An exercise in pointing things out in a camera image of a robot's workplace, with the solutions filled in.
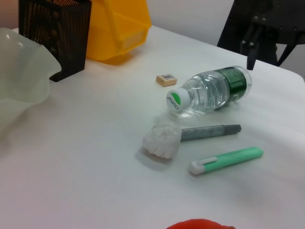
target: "bottle cap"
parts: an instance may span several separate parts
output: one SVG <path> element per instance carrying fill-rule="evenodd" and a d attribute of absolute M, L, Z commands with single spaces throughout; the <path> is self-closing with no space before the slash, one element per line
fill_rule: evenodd
<path fill-rule="evenodd" d="M 185 108 L 191 106 L 191 97 L 187 90 L 178 87 L 175 90 L 171 90 L 166 96 L 167 106 L 174 112 L 181 112 Z"/>

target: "mesh pen holder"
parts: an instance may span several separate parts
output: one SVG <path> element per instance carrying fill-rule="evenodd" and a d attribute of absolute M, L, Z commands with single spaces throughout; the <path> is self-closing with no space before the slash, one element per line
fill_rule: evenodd
<path fill-rule="evenodd" d="M 19 0 L 19 34 L 44 45 L 61 64 L 58 82 L 85 68 L 90 0 Z"/>

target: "bottle label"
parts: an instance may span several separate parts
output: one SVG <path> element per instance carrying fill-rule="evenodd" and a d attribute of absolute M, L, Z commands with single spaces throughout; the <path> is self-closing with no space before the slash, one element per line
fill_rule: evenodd
<path fill-rule="evenodd" d="M 214 70 L 226 78 L 229 84 L 230 95 L 226 103 L 234 102 L 243 97 L 247 89 L 247 80 L 244 74 L 234 67 L 222 68 Z"/>

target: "highlighter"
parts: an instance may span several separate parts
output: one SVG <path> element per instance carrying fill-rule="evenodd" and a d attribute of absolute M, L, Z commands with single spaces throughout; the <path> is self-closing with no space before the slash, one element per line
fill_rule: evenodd
<path fill-rule="evenodd" d="M 263 154 L 263 150 L 258 147 L 240 149 L 233 152 L 219 154 L 216 156 L 193 161 L 190 165 L 190 171 L 194 174 L 210 172 L 216 169 L 261 157 Z"/>

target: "small eraser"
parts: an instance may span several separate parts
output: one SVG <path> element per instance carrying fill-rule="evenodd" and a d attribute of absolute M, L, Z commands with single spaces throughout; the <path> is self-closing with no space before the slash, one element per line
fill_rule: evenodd
<path fill-rule="evenodd" d="M 177 83 L 177 79 L 173 77 L 171 74 L 158 75 L 156 78 L 156 82 L 160 84 L 162 87 L 167 87 L 167 86 L 175 85 Z"/>

